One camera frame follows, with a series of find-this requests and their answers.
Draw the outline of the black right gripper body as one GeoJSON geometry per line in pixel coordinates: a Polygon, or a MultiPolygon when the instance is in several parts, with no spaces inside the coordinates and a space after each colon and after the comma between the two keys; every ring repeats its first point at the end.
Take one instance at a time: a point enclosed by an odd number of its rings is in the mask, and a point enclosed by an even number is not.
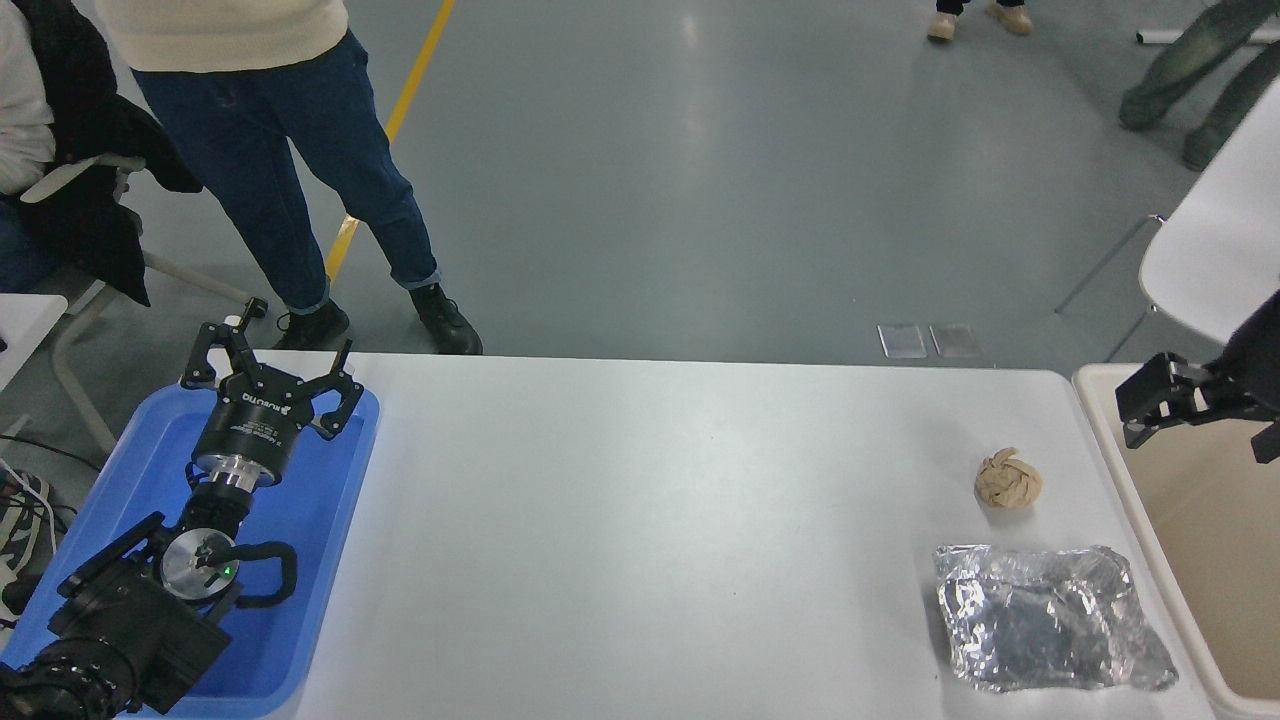
{"type": "Polygon", "coordinates": [[[1231,334],[1220,372],[1258,404],[1279,410],[1279,291],[1266,299],[1231,334]]]}

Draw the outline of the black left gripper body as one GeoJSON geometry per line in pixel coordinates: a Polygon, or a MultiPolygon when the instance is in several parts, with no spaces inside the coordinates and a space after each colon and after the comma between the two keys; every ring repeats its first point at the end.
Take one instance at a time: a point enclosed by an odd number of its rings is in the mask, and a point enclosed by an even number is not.
{"type": "Polygon", "coordinates": [[[262,378],[238,372],[218,384],[218,400],[191,459],[214,473],[219,462],[239,457],[259,466],[259,483],[283,479],[305,425],[314,419],[306,382],[284,372],[262,378]]]}

